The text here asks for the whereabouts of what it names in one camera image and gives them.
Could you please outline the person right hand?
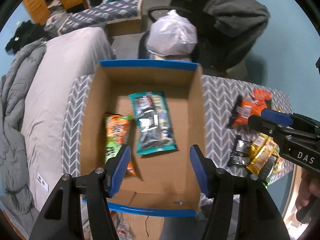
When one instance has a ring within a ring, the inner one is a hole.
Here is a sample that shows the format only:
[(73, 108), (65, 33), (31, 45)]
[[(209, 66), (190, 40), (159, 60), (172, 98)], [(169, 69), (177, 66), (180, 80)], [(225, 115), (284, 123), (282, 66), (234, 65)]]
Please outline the person right hand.
[(300, 210), (310, 202), (311, 196), (320, 197), (320, 180), (307, 170), (302, 169), (301, 182), (296, 199), (296, 208)]

